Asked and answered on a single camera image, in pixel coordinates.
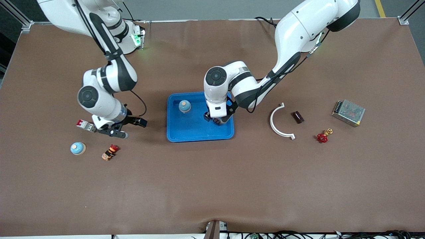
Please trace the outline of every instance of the blue tray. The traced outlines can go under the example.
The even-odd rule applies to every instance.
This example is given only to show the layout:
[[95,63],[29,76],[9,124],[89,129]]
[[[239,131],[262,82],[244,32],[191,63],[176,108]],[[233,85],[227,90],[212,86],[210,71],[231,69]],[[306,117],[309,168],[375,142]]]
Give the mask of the blue tray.
[[[187,100],[192,109],[187,113],[179,110],[179,103]],[[176,93],[167,102],[167,138],[171,142],[191,142],[230,139],[235,134],[233,117],[224,125],[204,120],[207,111],[204,92]]]

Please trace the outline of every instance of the gray floor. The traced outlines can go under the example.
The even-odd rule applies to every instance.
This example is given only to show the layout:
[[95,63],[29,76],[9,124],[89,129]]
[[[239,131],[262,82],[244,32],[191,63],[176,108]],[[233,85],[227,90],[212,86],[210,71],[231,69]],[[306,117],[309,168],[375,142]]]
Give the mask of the gray floor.
[[[47,21],[34,0],[11,0],[25,15],[34,21]],[[281,18],[303,0],[126,0],[126,5],[135,19],[141,20],[219,20],[254,18]],[[381,0],[387,17],[401,15],[415,0]],[[361,18],[379,17],[374,0],[362,0]],[[124,18],[130,18],[122,3]],[[20,24],[0,8],[0,32],[16,42]],[[410,18],[410,29],[425,63],[425,6]]]
[[[254,18],[282,18],[303,0],[126,0],[134,19],[142,20],[220,20]],[[362,0],[361,18],[379,17],[374,0]],[[123,17],[130,18],[123,4]]]
[[[402,15],[415,0],[381,0],[387,17]],[[416,47],[425,65],[425,5],[422,5],[409,19],[409,28],[415,40]]]

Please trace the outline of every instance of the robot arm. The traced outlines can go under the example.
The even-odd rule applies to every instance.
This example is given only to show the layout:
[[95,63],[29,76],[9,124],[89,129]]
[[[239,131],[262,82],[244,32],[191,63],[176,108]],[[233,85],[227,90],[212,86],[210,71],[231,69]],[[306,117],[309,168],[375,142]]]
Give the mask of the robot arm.
[[[209,109],[204,115],[205,119],[221,117],[221,123],[225,123],[237,107],[254,108],[294,68],[300,60],[301,51],[305,46],[311,46],[310,43],[317,40],[325,27],[330,31],[340,31],[350,26],[359,14],[360,0],[302,2],[277,24],[275,42],[278,60],[260,82],[242,61],[208,70],[204,78],[205,99]],[[235,98],[232,105],[227,105],[227,91]]]
[[[59,28],[66,31],[93,36],[108,61],[107,65],[103,67],[86,71],[82,79],[82,88],[78,91],[78,103],[86,111],[93,114],[92,119],[99,132],[110,136],[126,138],[128,134],[121,131],[123,125],[131,123],[145,127],[146,121],[144,119],[131,116],[131,112],[125,105],[113,97],[114,93],[132,90],[137,83],[137,74],[125,58],[124,52],[118,45],[119,43],[116,42],[116,36],[114,37],[111,34],[111,27],[107,26],[100,17],[100,15],[105,14],[103,13],[105,9],[114,9],[112,7],[99,8],[99,4],[103,3],[107,6],[109,1],[43,1],[39,0],[39,4],[46,16],[53,20],[54,24],[57,24]],[[61,14],[63,13],[66,16],[66,20],[56,18],[56,11]],[[122,19],[119,23],[115,23],[115,26],[127,25]],[[135,46],[133,40],[122,40],[121,43],[127,46]]]

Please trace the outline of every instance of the brown mat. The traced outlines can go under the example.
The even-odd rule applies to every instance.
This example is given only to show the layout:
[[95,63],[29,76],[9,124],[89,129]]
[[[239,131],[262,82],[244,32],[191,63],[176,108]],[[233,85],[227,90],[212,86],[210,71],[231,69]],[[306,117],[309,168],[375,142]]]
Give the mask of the brown mat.
[[[254,114],[238,110],[233,139],[194,143],[167,141],[168,96],[202,91],[205,72],[231,60],[263,77],[274,30],[191,21],[147,35],[128,59],[149,127],[125,126],[127,140],[75,126],[91,118],[77,103],[82,74],[106,63],[91,38],[38,25],[21,36],[0,91],[0,235],[196,233],[213,219],[250,232],[425,230],[425,69],[408,26],[359,19],[330,33]],[[143,111],[131,93],[116,97]],[[330,116],[343,99],[366,109],[360,127]],[[269,126],[281,102],[276,126],[294,141]],[[87,151],[74,156],[78,141]],[[112,143],[122,150],[105,162]]]

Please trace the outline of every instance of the metal mesh box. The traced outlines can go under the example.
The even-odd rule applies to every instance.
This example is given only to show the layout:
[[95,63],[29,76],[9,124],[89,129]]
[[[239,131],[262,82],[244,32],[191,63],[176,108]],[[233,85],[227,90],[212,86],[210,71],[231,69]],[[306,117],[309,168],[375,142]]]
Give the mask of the metal mesh box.
[[365,109],[348,100],[338,101],[332,116],[357,127],[360,125]]

